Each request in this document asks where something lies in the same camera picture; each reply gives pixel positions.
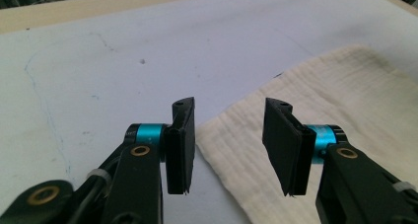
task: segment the black cable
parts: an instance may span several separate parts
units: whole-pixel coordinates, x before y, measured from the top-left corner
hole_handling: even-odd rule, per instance
[[[87,196],[81,201],[79,207],[68,221],[68,224],[82,223],[84,216],[87,212],[89,212],[94,202],[102,194],[104,187],[105,180],[97,177],[93,187],[90,189]]]
[[[77,203],[76,205],[80,205],[82,200],[86,198],[90,190],[95,185],[97,179],[98,177],[95,176],[88,177],[87,180],[83,182],[83,184],[74,192],[73,199],[74,202]]]

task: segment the white table surface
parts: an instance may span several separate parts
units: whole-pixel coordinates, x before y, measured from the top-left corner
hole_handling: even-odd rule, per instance
[[[47,180],[79,186],[129,124],[170,123],[178,99],[195,97],[198,125],[336,47],[368,45],[418,80],[417,28],[385,0],[181,0],[0,35],[0,211]],[[248,222],[194,164],[166,222]]]

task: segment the white cloth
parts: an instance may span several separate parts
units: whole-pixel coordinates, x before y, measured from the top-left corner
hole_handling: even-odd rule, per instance
[[[261,142],[265,98],[293,105],[303,124],[337,124],[350,143],[402,181],[418,185],[418,86],[354,45],[274,78],[197,129],[197,145],[253,223],[318,223],[314,200],[322,165],[306,196],[284,196]]]

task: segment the black metal bracket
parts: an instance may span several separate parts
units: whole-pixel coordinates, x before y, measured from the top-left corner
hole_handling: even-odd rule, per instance
[[[49,181],[24,191],[0,217],[9,223],[163,223],[160,163],[170,194],[189,192],[195,150],[194,99],[175,102],[173,124],[131,124],[123,143],[73,191]]]
[[[418,194],[336,125],[303,125],[286,102],[266,99],[262,141],[284,194],[304,195],[311,161],[323,159],[316,197],[322,223],[418,223]]]

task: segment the white cable tie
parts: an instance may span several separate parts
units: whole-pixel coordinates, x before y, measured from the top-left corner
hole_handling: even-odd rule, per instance
[[[408,190],[408,189],[412,189],[412,190],[415,190],[415,191],[417,190],[417,188],[409,182],[395,183],[395,184],[393,184],[393,188],[398,192],[402,192],[402,191],[405,191],[405,190]]]
[[[88,174],[87,174],[87,179],[91,176],[97,176],[97,177],[101,177],[104,179],[105,181],[105,194],[108,194],[108,192],[110,191],[110,186],[111,186],[111,176],[108,174],[108,172],[106,170],[103,169],[92,169]]]

